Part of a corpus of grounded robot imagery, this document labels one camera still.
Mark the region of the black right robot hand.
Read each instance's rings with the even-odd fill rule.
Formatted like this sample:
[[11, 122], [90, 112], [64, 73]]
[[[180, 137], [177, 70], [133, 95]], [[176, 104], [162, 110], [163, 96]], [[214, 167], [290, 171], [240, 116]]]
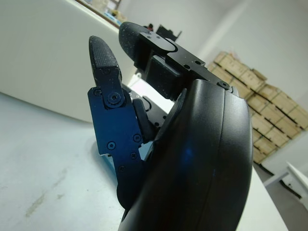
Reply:
[[170, 39], [124, 22], [123, 51], [164, 98], [166, 115], [146, 110], [122, 85], [106, 44], [89, 38], [96, 83], [88, 92], [98, 152], [113, 159], [121, 231], [234, 231], [252, 175], [246, 101]]

